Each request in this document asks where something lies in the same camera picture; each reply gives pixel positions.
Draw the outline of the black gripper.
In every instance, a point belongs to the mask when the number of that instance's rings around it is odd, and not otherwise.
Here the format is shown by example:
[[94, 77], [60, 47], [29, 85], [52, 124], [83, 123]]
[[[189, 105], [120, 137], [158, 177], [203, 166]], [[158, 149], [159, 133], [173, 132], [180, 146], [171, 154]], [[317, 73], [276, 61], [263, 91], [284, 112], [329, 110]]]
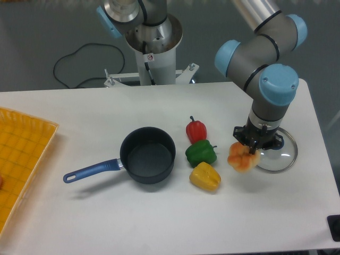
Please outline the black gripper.
[[256, 127], [250, 119], [246, 125], [236, 126], [233, 137], [242, 145], [249, 147], [249, 153], [255, 154], [257, 150], [279, 150], [283, 147], [283, 136], [278, 134], [278, 127], [270, 129], [268, 125]]

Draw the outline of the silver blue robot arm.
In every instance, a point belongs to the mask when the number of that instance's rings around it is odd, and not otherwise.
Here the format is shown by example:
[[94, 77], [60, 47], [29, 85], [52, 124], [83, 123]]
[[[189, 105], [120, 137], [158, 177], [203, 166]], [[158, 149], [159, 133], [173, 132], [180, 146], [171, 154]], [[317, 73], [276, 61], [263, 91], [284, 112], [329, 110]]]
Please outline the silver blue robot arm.
[[[280, 149], [284, 140], [278, 128], [299, 77], [278, 60], [305, 41], [307, 26], [297, 15], [284, 15], [273, 1], [234, 1], [234, 6], [255, 37], [246, 44], [227, 41], [214, 60], [219, 72], [253, 100], [246, 125], [235, 127], [233, 135], [251, 154]], [[142, 85], [175, 83], [176, 48], [183, 31], [166, 1], [106, 1], [96, 12], [109, 33], [124, 37], [134, 50]]]

